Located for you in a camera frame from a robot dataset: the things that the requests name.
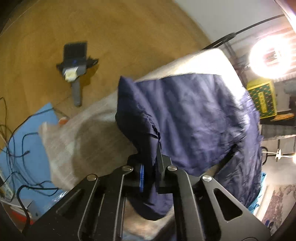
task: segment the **bright light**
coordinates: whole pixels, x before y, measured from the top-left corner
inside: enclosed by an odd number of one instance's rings
[[[268,63],[268,53],[275,53],[275,61]],[[250,66],[259,76],[265,78],[279,78],[291,66],[292,54],[287,40],[278,35],[272,35],[259,40],[250,53]]]

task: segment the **black cable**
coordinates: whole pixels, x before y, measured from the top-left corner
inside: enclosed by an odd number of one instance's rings
[[[6,101],[5,101],[4,97],[1,97],[0,100],[3,100],[4,105],[5,105],[5,125],[6,125],[6,123],[7,123],[7,105],[6,105]],[[7,140],[6,129],[4,130],[4,139]]]
[[[36,183],[36,181],[34,181],[34,179],[33,179],[33,178],[31,177],[31,175],[29,174],[29,170],[27,169],[27,167],[26,167],[26,165],[25,165],[25,158],[24,158],[24,155],[23,155],[23,153],[24,153],[24,139],[25,139],[25,137],[28,136],[28,135],[38,135],[38,132],[27,133],[27,134],[24,135],[23,138],[22,138],[22,165],[23,165],[24,170],[26,171],[27,175],[31,178],[31,180],[32,180],[33,182]]]
[[[56,111],[56,112],[64,115],[65,117],[69,118],[65,113],[63,113],[62,111],[60,111],[60,110],[58,110],[58,109],[56,109],[56,108],[53,107],[53,108],[50,108],[50,109],[47,109],[47,110],[43,110],[41,112],[37,112],[35,114],[29,115],[20,125],[17,126],[17,128],[15,128],[15,130],[12,132],[12,135],[14,135],[14,133],[17,131],[17,129],[19,129],[31,117],[44,114],[44,113],[49,112],[51,110],[54,110],[54,111]]]
[[[274,20],[274,19],[281,18],[281,17],[284,17],[284,16],[285,16],[284,14],[281,14],[281,15],[277,15],[277,16],[274,16],[274,17],[271,17],[271,18],[265,19],[265,20],[263,20],[263,21],[260,21],[260,22],[258,22],[258,23],[255,23],[255,24],[253,24],[253,25],[251,25],[251,26],[249,26],[249,27],[246,27],[246,28],[244,28],[244,29],[242,29],[242,30],[236,32],[236,34],[240,34],[240,33],[245,32],[245,31],[247,31],[247,30],[249,30],[249,29],[251,29],[251,28],[253,28],[253,27],[256,27],[256,26],[258,26],[258,25],[260,25],[260,24],[262,24],[262,23],[266,23],[266,22],[268,22],[268,21],[270,21],[270,20]]]
[[[260,24],[263,24],[263,23],[266,23],[266,22],[268,22],[268,21],[271,21],[271,20],[274,20],[274,19],[277,19],[277,18],[281,18],[281,17],[284,17],[284,16],[285,16],[284,14],[277,15],[277,16],[274,16],[274,17],[271,17],[271,18],[265,19],[265,20],[263,20],[263,21],[260,21],[260,22],[258,22],[258,23],[255,23],[255,24],[253,24],[253,25],[251,25],[251,26],[248,26],[248,27],[246,27],[246,28],[244,28],[244,29],[242,29],[242,30],[236,32],[236,33],[228,34],[228,35],[226,35],[226,36],[224,36],[224,37],[218,39],[217,41],[211,43],[211,44],[208,45],[207,47],[203,48],[203,50],[211,49],[211,48],[218,48],[218,47],[220,47],[222,44],[224,44],[225,42],[228,42],[229,40],[233,39],[236,35],[238,35],[238,34],[240,34],[240,33],[242,33],[242,32],[245,32],[245,31],[247,31],[247,30],[249,30],[249,29],[251,29],[251,28],[253,28],[253,27],[255,27],[255,26],[258,26],[258,25],[260,25]]]
[[[28,181],[27,181],[27,179],[22,175],[22,173],[21,173],[21,171],[20,171],[20,168],[18,167],[18,164],[17,164],[17,162],[16,162],[16,158],[22,158],[22,161],[23,161],[23,166],[24,166],[24,170],[25,170],[25,172],[26,172],[26,174],[27,174],[27,176],[32,180],[32,181],[34,181],[33,180],[33,178],[30,176],[30,174],[29,174],[29,171],[27,170],[27,168],[26,168],[26,165],[25,165],[25,161],[24,161],[24,156],[25,155],[27,155],[28,153],[30,153],[30,151],[29,150],[27,150],[27,151],[25,151],[24,152],[24,150],[23,150],[23,141],[24,141],[24,138],[26,137],[26,136],[28,136],[28,135],[31,135],[31,134],[38,134],[37,132],[34,132],[34,133],[27,133],[26,135],[24,135],[23,136],[23,138],[22,138],[22,155],[20,155],[20,156],[16,156],[15,155],[15,138],[14,138],[14,133],[16,132],[16,130],[20,127],[20,126],[22,126],[29,118],[31,118],[31,117],[33,117],[33,116],[37,116],[37,115],[40,115],[40,114],[43,114],[43,113],[46,113],[46,112],[48,112],[48,111],[51,111],[51,110],[54,110],[54,111],[56,111],[56,112],[58,112],[58,113],[60,113],[60,114],[62,114],[62,115],[64,115],[64,116],[66,116],[66,117],[68,117],[66,114],[64,114],[62,111],[60,111],[60,110],[58,110],[58,109],[56,109],[56,108],[50,108],[50,109],[47,109],[47,110],[44,110],[44,111],[41,111],[41,112],[38,112],[38,113],[35,113],[35,114],[33,114],[33,115],[30,115],[30,116],[28,116],[27,118],[26,118],[26,120],[25,121],[23,121],[14,131],[11,131],[8,127],[7,127],[7,105],[6,105],[6,101],[5,101],[5,99],[3,98],[3,97],[1,97],[0,98],[0,100],[3,100],[3,102],[4,102],[4,104],[5,104],[5,124],[4,125],[2,125],[2,124],[0,124],[0,132],[1,132],[1,134],[2,134],[2,136],[3,136],[3,138],[5,139],[5,141],[7,141],[7,130],[10,132],[10,138],[9,138],[9,140],[8,140],[8,142],[7,142],[7,150],[5,151],[5,150],[3,150],[3,149],[0,149],[0,150],[2,150],[3,152],[5,152],[6,153],[6,161],[7,161],[7,166],[8,166],[8,168],[10,169],[10,174],[9,174],[9,176],[8,176],[8,178],[3,182],[3,184],[2,185],[4,185],[6,182],[7,182],[7,180],[11,177],[11,179],[12,179],[12,190],[13,190],[13,195],[12,195],[12,198],[11,199],[8,199],[7,201],[8,202],[11,202],[12,200],[13,200],[13,198],[14,198],[14,196],[15,196],[15,182],[14,182],[14,176],[19,180],[19,182],[20,183],[23,183],[23,181],[27,184],[27,185],[30,185],[30,186],[40,186],[40,188],[33,188],[33,187],[31,187],[31,189],[32,190],[34,190],[34,191],[36,191],[36,192],[38,192],[38,193],[40,193],[40,194],[42,194],[42,195],[45,195],[45,196],[52,196],[52,195],[54,195],[54,194],[56,194],[57,193],[57,191],[59,190],[59,188],[52,188],[52,189],[48,189],[48,188],[44,188],[43,186],[42,186],[42,184],[44,184],[44,183],[52,183],[51,181],[43,181],[43,182],[41,182],[41,183],[35,183],[35,184],[33,184],[33,183],[29,183]],[[12,151],[10,150],[10,148],[9,148],[9,143],[10,143],[10,141],[11,141],[11,139],[13,140],[13,153],[12,153]],[[50,194],[50,195],[48,195],[48,194],[45,194],[45,193],[42,193],[42,192],[40,192],[40,191],[38,191],[38,190],[56,190],[53,194]]]
[[[7,182],[7,180],[10,178],[10,176],[13,175],[14,173],[16,173],[16,172],[12,172],[12,173],[8,176],[8,178],[6,178],[6,180],[0,185],[0,187],[2,187],[2,186]]]
[[[25,226],[24,226],[24,228],[23,228],[23,230],[22,230],[22,233],[26,236],[27,231],[28,231],[28,228],[30,227],[30,215],[29,215],[27,209],[25,208],[25,206],[23,205],[23,203],[22,203],[22,201],[21,201],[21,199],[20,199],[20,191],[21,191],[23,188],[28,188],[28,189],[32,189],[32,190],[56,190],[52,195],[56,194],[57,191],[58,191],[59,189],[58,189],[58,188],[36,188],[36,187],[30,187],[30,186],[27,186],[27,185],[21,185],[21,186],[19,187],[19,189],[17,190],[17,195],[16,195],[16,196],[17,196],[17,200],[18,200],[18,202],[20,203],[20,205],[21,205],[23,211],[25,212],[26,218],[27,218],[27,219],[26,219]]]
[[[265,151],[268,152],[268,150],[267,150],[267,148],[266,148],[265,146],[262,146],[261,149],[265,149]],[[265,153],[265,154],[266,154],[266,156],[265,156],[265,160],[264,160],[264,162],[262,163],[262,165],[264,165],[264,164],[266,163],[267,158],[268,158],[268,153]]]
[[[294,145],[293,145],[293,152],[295,153],[295,143],[296,143],[296,136],[294,138]]]

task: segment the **metal screw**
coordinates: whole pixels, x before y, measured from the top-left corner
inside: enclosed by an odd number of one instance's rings
[[[133,168],[132,168],[131,166],[128,166],[128,165],[122,167],[122,170],[125,171],[125,172],[129,172],[129,171],[131,171],[132,169],[133,169]]]
[[[209,175],[204,175],[202,176],[202,179],[205,181],[205,182],[210,182],[213,178]]]
[[[177,167],[175,167],[175,166],[168,166],[167,167],[168,168],[168,170],[170,171],[170,172],[174,172],[174,171],[176,171],[177,170]]]
[[[90,182],[96,180],[96,175],[95,174],[89,174],[86,179]]]

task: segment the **power cord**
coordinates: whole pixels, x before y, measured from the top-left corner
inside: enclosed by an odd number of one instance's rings
[[[27,231],[28,231],[28,228],[30,227],[30,215],[27,211],[27,209],[25,208],[24,204],[22,203],[21,199],[20,199],[20,191],[23,189],[23,188],[28,188],[28,189],[32,189],[32,190],[56,190],[53,194],[51,194],[51,196],[55,195],[57,193],[57,191],[59,190],[58,188],[37,188],[37,187],[30,187],[30,186],[27,186],[27,185],[21,185],[19,187],[19,189],[17,190],[17,200],[18,202],[20,203],[23,211],[25,212],[25,215],[26,215],[26,223],[25,223],[25,226],[22,230],[22,234],[24,234],[26,236],[27,234]]]
[[[262,151],[263,149],[266,151],[266,155],[265,155],[265,160],[264,160],[264,162],[262,163],[262,165],[264,165],[264,164],[267,162],[267,158],[268,158],[268,154],[267,154],[267,153],[268,153],[268,150],[267,150],[267,148],[266,148],[265,146],[262,146],[262,147],[261,147],[261,151]]]
[[[248,26],[248,27],[246,27],[246,28],[244,28],[244,29],[242,29],[242,30],[236,32],[236,33],[228,34],[228,35],[226,35],[226,36],[224,36],[224,37],[218,39],[217,41],[211,43],[211,44],[208,45],[207,47],[203,48],[203,50],[211,49],[211,48],[218,48],[218,47],[220,47],[221,45],[223,45],[225,42],[230,41],[230,40],[233,39],[236,35],[238,35],[238,34],[240,34],[240,33],[242,33],[242,32],[245,32],[245,31],[247,31],[247,30],[249,30],[249,29],[251,29],[251,28],[253,28],[253,27],[255,27],[255,26],[258,26],[258,25],[260,25],[260,24],[263,24],[263,23],[266,23],[266,22],[268,22],[268,21],[271,21],[271,20],[274,20],[274,19],[277,19],[277,18],[281,18],[281,17],[284,17],[284,16],[285,16],[284,14],[277,15],[277,16],[274,16],[274,17],[271,17],[271,18],[265,19],[265,20],[263,20],[263,21],[260,21],[260,22],[258,22],[258,23],[255,23],[255,24],[253,24],[253,25],[251,25],[251,26]]]
[[[42,195],[45,195],[45,196],[52,196],[53,194],[51,195],[48,195],[48,194],[45,194],[45,193],[42,193],[40,192],[40,190],[48,190],[48,188],[44,188],[43,187],[43,183],[51,183],[51,181],[44,181],[42,183],[36,183],[36,181],[34,181],[34,179],[31,177],[26,165],[25,165],[25,160],[24,160],[24,156],[27,155],[28,153],[30,153],[29,150],[25,151],[23,150],[23,142],[24,142],[24,138],[28,135],[34,135],[34,134],[38,134],[37,132],[33,132],[33,133],[27,133],[26,135],[23,136],[22,138],[22,154],[20,156],[16,156],[15,155],[15,138],[14,138],[14,133],[19,129],[19,127],[21,127],[28,119],[30,119],[31,117],[33,116],[37,116],[37,115],[41,115],[43,113],[46,113],[46,112],[49,112],[51,110],[57,112],[57,113],[60,113],[66,117],[68,117],[66,114],[64,114],[62,111],[56,109],[56,108],[50,108],[50,109],[47,109],[47,110],[44,110],[44,111],[41,111],[41,112],[38,112],[38,113],[35,113],[33,115],[30,115],[28,116],[25,121],[23,121],[14,131],[11,131],[8,127],[7,127],[7,104],[6,104],[6,101],[3,97],[0,98],[0,101],[3,100],[4,102],[4,105],[5,105],[5,124],[0,124],[0,136],[2,137],[5,145],[6,145],[6,150],[3,150],[3,149],[0,149],[2,150],[3,152],[6,153],[6,161],[7,161],[7,166],[8,168],[10,169],[10,174],[8,176],[8,178],[1,184],[1,186],[3,186],[7,181],[8,179],[11,177],[11,182],[12,182],[12,190],[13,190],[13,195],[12,195],[12,198],[11,199],[7,199],[6,200],[8,202],[11,202],[15,196],[15,181],[14,181],[14,178],[18,179],[18,181],[20,183],[24,183],[26,185],[29,185],[29,186],[40,186],[40,188],[31,188],[32,190],[42,194]],[[7,131],[9,131],[10,133],[10,138],[8,141],[6,141],[8,139],[8,135],[7,135]],[[13,150],[11,150],[9,148],[9,143],[10,141],[13,141]],[[18,166],[18,163],[16,161],[16,158],[22,158],[22,162],[23,162],[23,166],[24,166],[24,170],[25,170],[25,173],[26,175],[34,182],[34,183],[30,183],[25,177],[24,175],[21,173],[21,170]]]

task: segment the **wooden floor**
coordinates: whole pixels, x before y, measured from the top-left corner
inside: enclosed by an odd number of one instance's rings
[[[56,70],[68,42],[87,41],[99,65],[81,78],[83,106]],[[73,116],[113,92],[121,75],[137,79],[209,44],[172,0],[25,0],[0,33],[0,96],[14,129],[51,102]],[[0,105],[0,123],[4,110]]]

